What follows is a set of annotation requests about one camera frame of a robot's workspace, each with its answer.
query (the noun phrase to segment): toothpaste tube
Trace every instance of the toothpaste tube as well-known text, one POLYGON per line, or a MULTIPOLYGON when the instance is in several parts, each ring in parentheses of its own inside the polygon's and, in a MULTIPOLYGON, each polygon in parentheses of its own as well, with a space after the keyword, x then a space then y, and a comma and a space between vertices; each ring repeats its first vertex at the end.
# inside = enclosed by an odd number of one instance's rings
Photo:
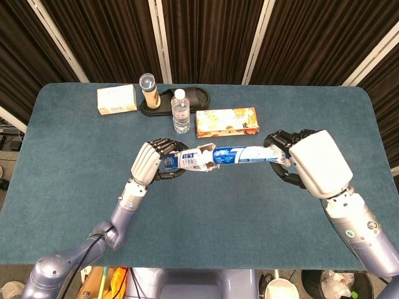
POLYGON ((220 164, 240 164, 256 162, 275 162, 290 166, 289 158, 275 145, 228 146, 217 148, 214 144, 199 146, 163 158, 165 169, 171 171, 183 168, 192 171, 210 171, 220 164))

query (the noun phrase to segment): black curtain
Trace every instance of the black curtain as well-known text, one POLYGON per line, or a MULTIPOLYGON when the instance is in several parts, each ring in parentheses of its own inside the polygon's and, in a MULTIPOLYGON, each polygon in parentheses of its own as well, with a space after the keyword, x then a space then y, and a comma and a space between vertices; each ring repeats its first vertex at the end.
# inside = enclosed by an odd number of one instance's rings
POLYGON ((91 82, 162 82, 148 1, 42 2, 91 82))
POLYGON ((162 0, 173 83, 241 84, 263 0, 162 0))
POLYGON ((399 21, 399 1, 276 1, 251 84, 340 85, 399 21))
POLYGON ((27 1, 0 1, 0 106, 28 123, 47 83, 77 81, 27 1))
POLYGON ((399 45, 359 83, 372 99, 391 168, 399 166, 399 45))

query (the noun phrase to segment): robotic hand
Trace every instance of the robotic hand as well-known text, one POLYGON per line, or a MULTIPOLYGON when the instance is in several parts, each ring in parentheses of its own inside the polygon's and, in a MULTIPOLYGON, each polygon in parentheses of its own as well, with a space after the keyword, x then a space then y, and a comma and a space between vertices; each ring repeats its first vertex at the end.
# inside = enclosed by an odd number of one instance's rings
MULTIPOLYGON (((118 198, 111 221, 98 224, 79 246, 41 257, 31 272, 22 298, 57 298, 65 279, 73 269, 76 273, 94 263, 104 254, 106 246, 112 250, 119 249, 125 240, 128 225, 147 192, 147 186, 153 181, 176 178, 185 171, 180 169, 175 173, 160 173, 162 157, 171 151, 186 148, 183 143, 169 139, 144 143, 132 167, 133 178, 128 180, 118 198)), ((65 297, 67 288, 61 298, 65 297)))
POLYGON ((281 130, 266 137, 264 146, 270 145, 289 155, 298 172, 289 173, 280 164, 271 163, 277 175, 307 189, 322 204, 325 199, 326 216, 363 266, 378 277, 393 277, 378 299, 399 298, 399 251, 362 197, 349 186, 352 171, 329 133, 302 130, 290 134, 281 130))

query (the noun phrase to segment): blue table mat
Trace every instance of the blue table mat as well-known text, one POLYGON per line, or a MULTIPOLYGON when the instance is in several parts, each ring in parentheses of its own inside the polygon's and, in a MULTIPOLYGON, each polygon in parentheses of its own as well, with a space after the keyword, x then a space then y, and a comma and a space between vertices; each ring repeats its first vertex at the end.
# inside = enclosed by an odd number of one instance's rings
MULTIPOLYGON (((145 141, 262 145, 279 129, 328 130, 352 168, 351 184, 399 245, 398 193, 361 88, 195 85, 211 95, 209 109, 255 107, 261 128, 256 135, 198 139, 194 115, 185 135, 175 133, 171 116, 101 116, 97 89, 117 85, 55 83, 41 90, 0 213, 0 263, 35 263, 79 244, 108 220, 145 141)), ((158 90, 181 86, 159 84, 158 90)), ((153 183, 122 249, 109 250, 98 264, 362 269, 319 200, 259 163, 153 183)))

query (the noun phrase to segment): trash bin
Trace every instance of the trash bin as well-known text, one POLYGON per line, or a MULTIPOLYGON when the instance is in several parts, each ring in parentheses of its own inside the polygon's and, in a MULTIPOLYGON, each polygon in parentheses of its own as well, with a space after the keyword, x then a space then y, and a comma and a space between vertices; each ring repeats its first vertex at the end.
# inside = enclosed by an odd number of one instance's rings
MULTIPOLYGON (((314 299, 325 299, 322 291, 322 274, 324 270, 302 270, 301 280, 305 291, 314 299)), ((361 299, 374 299, 372 282, 366 273, 354 271, 355 282, 350 288, 351 291, 358 293, 361 299)))

